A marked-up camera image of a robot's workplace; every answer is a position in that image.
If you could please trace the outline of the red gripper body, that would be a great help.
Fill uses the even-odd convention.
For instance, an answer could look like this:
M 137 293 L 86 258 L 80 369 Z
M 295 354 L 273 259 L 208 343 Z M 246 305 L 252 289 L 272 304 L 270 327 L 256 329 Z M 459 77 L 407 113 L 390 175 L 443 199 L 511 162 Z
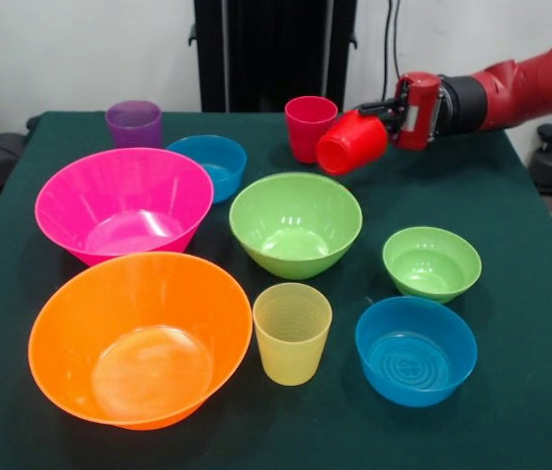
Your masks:
M 421 151 L 427 147 L 437 127 L 440 91 L 436 74 L 414 71 L 400 77 L 395 92 L 399 121 L 393 137 L 397 148 Z

